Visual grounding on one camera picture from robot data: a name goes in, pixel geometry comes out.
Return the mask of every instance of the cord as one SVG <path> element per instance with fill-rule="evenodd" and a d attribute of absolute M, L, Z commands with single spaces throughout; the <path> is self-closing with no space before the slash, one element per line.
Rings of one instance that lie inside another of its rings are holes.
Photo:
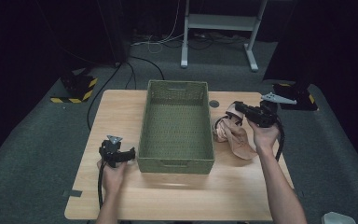
<path fill-rule="evenodd" d="M 202 49 L 207 49 L 207 48 L 209 48 L 213 43 L 214 43 L 214 39 L 211 37 L 210 39 L 208 39 L 208 38 L 202 38 L 202 40 L 204 40 L 204 41 L 202 41 L 202 42 L 207 42 L 207 41 L 211 41 L 206 47 L 203 47 L 203 48 L 194 48 L 194 47 L 192 47 L 191 45 L 189 45 L 189 44 L 187 44 L 188 45 L 188 47 L 189 48 L 191 48 L 191 49 L 196 49 L 196 50 L 202 50 Z"/>
<path fill-rule="evenodd" d="M 42 15 L 42 18 L 43 18 L 43 21 L 45 22 L 46 26 L 48 27 L 48 30 L 51 32 L 51 35 L 54 39 L 54 42 L 56 43 L 56 45 L 62 49 L 64 52 L 66 52 L 67 54 L 75 57 L 75 58 L 78 58 L 79 60 L 82 60 L 86 63 L 91 63 L 91 64 L 95 64 L 95 65 L 100 65 L 100 66 L 112 66 L 112 64 L 103 64 L 103 63 L 96 63 L 96 62 L 93 62 L 93 61 L 90 61 L 88 59 L 85 59 L 85 58 L 82 58 L 74 53 L 72 53 L 71 51 L 69 51 L 68 49 L 65 49 L 60 43 L 59 41 L 57 40 L 57 37 L 55 36 L 54 32 L 53 32 L 53 29 L 51 28 L 50 26 L 50 23 L 48 22 L 48 19 L 46 18 L 46 15 L 45 13 L 43 13 L 43 10 L 42 10 L 42 7 L 40 6 L 39 2 L 37 0 L 34 0 L 37 4 L 37 7 L 39 8 L 39 11 L 40 11 L 40 14 Z"/>
<path fill-rule="evenodd" d="M 205 0 L 202 0 L 202 2 L 201 2 L 201 6 L 200 6 L 200 9 L 199 9 L 199 14 L 201 13 L 201 11 L 202 11 L 202 9 L 203 9 L 203 5 L 204 5 L 204 3 L 205 3 Z"/>
<path fill-rule="evenodd" d="M 101 91 L 103 90 L 103 88 L 106 86 L 106 84 L 115 76 L 115 74 L 118 72 L 118 70 L 120 69 L 122 63 L 117 67 L 116 71 L 112 74 L 112 76 L 103 84 L 103 86 L 98 90 L 97 94 L 94 96 L 94 98 L 91 101 L 91 104 L 89 105 L 89 110 L 87 111 L 87 126 L 89 127 L 89 130 L 91 131 L 91 125 L 90 125 L 90 111 L 92 108 L 92 105 L 95 102 L 95 99 L 97 99 L 97 96 L 101 93 Z"/>
<path fill-rule="evenodd" d="M 127 89 L 130 81 L 132 80 L 132 76 L 133 76 L 133 82 L 135 84 L 135 89 L 136 89 L 136 75 L 135 75 L 135 72 L 133 71 L 133 67 L 132 67 L 132 65 L 130 63 L 126 63 L 126 64 L 130 66 L 132 73 L 131 73 L 130 79 L 128 80 L 128 82 L 126 84 L 125 90 Z"/>
<path fill-rule="evenodd" d="M 101 10 L 100 1 L 97 1 L 97 3 L 98 3 L 98 9 L 100 9 L 101 19 L 103 19 L 103 28 L 104 28 L 104 30 L 106 31 L 107 37 L 109 38 L 109 40 L 111 40 L 110 35 L 109 35 L 109 32 L 107 31 L 107 26 L 106 26 L 105 19 L 104 19 L 104 17 L 103 17 L 103 12 L 102 12 L 102 10 Z M 115 55 L 115 51 L 113 50 L 112 42 L 111 42 L 111 41 L 108 41 L 108 42 L 109 42 L 109 47 L 110 47 L 110 50 L 111 50 L 111 52 L 112 52 L 112 55 Z"/>
<path fill-rule="evenodd" d="M 165 80 L 165 76 L 162 74 L 161 69 L 160 69 L 155 63 L 152 63 L 152 62 L 150 62 L 150 61 L 147 60 L 147 59 L 138 58 L 138 57 L 135 57 L 135 56 L 129 56 L 129 57 L 130 57 L 130 58 L 134 58 L 134 59 L 138 59 L 138 60 L 142 60 L 142 61 L 145 61 L 145 62 L 148 62 L 148 63 L 153 64 L 153 65 L 159 70 L 159 73 L 161 74 L 161 79 L 162 79 L 162 80 Z"/>
<path fill-rule="evenodd" d="M 183 41 L 181 41 L 181 40 L 176 40 L 176 42 L 180 42 L 180 45 L 170 46 L 170 45 L 167 45 L 166 43 L 163 43 L 162 45 L 164 45 L 165 47 L 170 48 L 170 49 L 179 49 L 179 48 L 181 48 L 181 47 L 182 47 L 182 44 L 183 44 Z"/>
<path fill-rule="evenodd" d="M 150 44 L 158 44 L 158 45 L 159 45 L 159 44 L 161 44 L 161 43 L 165 43 L 165 42 L 171 41 L 171 40 L 173 40 L 173 39 L 176 39 L 176 38 L 182 36 L 183 34 L 181 34 L 181 35 L 179 35 L 179 36 L 177 36 L 177 37 L 171 38 L 173 32 L 175 31 L 176 23 L 177 23 L 177 20 L 178 20 L 179 6 L 180 6 L 180 0 L 178 0 L 178 6 L 177 6 L 177 8 L 176 8 L 175 22 L 174 22 L 174 24 L 173 24 L 172 31 L 171 31 L 171 33 L 170 33 L 167 37 L 165 37 L 165 39 L 159 40 L 159 41 L 157 41 L 157 42 L 150 42 L 150 39 L 151 39 L 151 37 L 152 37 L 152 35 L 151 35 L 151 36 L 149 37 L 149 40 L 148 40 L 148 41 L 133 43 L 133 44 L 131 44 L 131 46 L 138 46 L 138 45 L 141 45 L 141 44 L 147 44 L 147 45 L 150 45 Z"/>
<path fill-rule="evenodd" d="M 283 150 L 283 144 L 284 144 L 284 131 L 283 131 L 283 125 L 281 122 L 280 118 L 277 118 L 276 121 L 277 125 L 278 125 L 278 130 L 280 132 L 280 140 L 279 140 L 279 147 L 278 147 L 278 151 L 277 151 L 277 155 L 275 156 L 275 159 L 278 161 L 281 154 L 282 154 L 282 150 Z"/>
<path fill-rule="evenodd" d="M 147 41 L 147 42 L 148 42 L 148 44 L 147 44 L 147 50 L 149 50 L 150 53 L 160 53 L 160 52 L 162 52 L 161 43 L 158 43 L 159 50 L 157 50 L 157 51 L 152 51 L 152 50 L 150 49 L 150 39 L 151 39 L 151 38 L 152 38 L 152 35 L 149 37 L 149 40 Z"/>
<path fill-rule="evenodd" d="M 100 172 L 98 174 L 98 200 L 100 203 L 100 209 L 103 206 L 103 169 L 104 169 L 105 165 L 106 165 L 106 162 L 104 160 L 102 160 Z"/>

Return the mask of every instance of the yellow and black hazard tape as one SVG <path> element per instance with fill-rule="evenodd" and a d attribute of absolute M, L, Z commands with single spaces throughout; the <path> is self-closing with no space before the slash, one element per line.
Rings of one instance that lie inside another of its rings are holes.
<path fill-rule="evenodd" d="M 91 97 L 92 91 L 94 90 L 95 84 L 97 83 L 98 78 L 94 78 L 89 83 L 89 89 L 87 92 L 83 95 L 83 97 L 74 98 L 74 97 L 50 97 L 50 101 L 52 103 L 72 103 L 72 104 L 78 104 L 87 102 L 88 99 Z"/>

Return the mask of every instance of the gray carpet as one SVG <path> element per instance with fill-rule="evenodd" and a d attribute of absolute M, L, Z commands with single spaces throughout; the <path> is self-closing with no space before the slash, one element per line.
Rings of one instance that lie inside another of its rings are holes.
<path fill-rule="evenodd" d="M 190 44 L 202 48 L 206 43 Z M 180 67 L 180 48 L 149 47 L 132 47 L 131 55 L 156 63 L 166 79 L 207 81 L 210 91 L 263 94 L 272 91 L 271 83 L 275 82 L 262 82 L 262 78 L 276 43 L 255 43 L 257 73 L 250 71 L 241 44 L 216 43 L 203 50 L 190 49 L 187 69 Z M 152 64 L 133 58 L 129 63 L 136 74 L 137 89 L 145 90 L 149 79 L 160 79 Z M 63 193 L 73 186 L 89 137 L 87 113 L 91 100 L 96 97 L 89 114 L 92 124 L 102 96 L 95 94 L 114 71 L 110 66 L 91 71 L 98 82 L 91 99 L 82 104 L 51 103 L 49 96 L 61 91 L 57 81 L 12 131 L 0 148 L 0 223 L 86 223 L 64 217 L 68 198 Z M 125 89 L 130 75 L 131 68 L 123 64 L 105 88 Z M 128 89 L 134 88 L 132 80 Z M 286 133 L 283 155 L 296 192 L 309 223 L 321 223 L 328 212 L 353 217 L 358 223 L 358 156 L 323 94 L 315 86 L 310 92 L 319 111 L 279 111 Z"/>

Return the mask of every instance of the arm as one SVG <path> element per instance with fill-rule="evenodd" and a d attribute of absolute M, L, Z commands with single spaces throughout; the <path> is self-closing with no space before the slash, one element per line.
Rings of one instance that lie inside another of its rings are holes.
<path fill-rule="evenodd" d="M 266 180 L 268 205 L 275 223 L 307 223 L 304 210 L 275 160 L 272 147 L 279 134 L 278 128 L 259 128 L 249 121 L 254 130 L 256 151 Z"/>
<path fill-rule="evenodd" d="M 101 169 L 101 161 L 98 161 L 97 165 Z M 109 164 L 106 164 L 103 168 L 105 196 L 103 206 L 97 218 L 97 224 L 117 224 L 117 195 L 123 181 L 126 165 L 126 162 L 122 162 L 118 168 L 113 169 Z"/>

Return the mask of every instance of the basket handle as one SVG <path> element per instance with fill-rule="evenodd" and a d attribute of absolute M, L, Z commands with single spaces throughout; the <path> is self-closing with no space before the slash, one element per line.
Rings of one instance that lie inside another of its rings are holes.
<path fill-rule="evenodd" d="M 187 84 L 182 82 L 171 82 L 168 83 L 168 90 L 169 91 L 186 91 Z"/>
<path fill-rule="evenodd" d="M 171 167 L 171 168 L 186 168 L 188 167 L 188 161 L 159 161 L 161 166 Z"/>

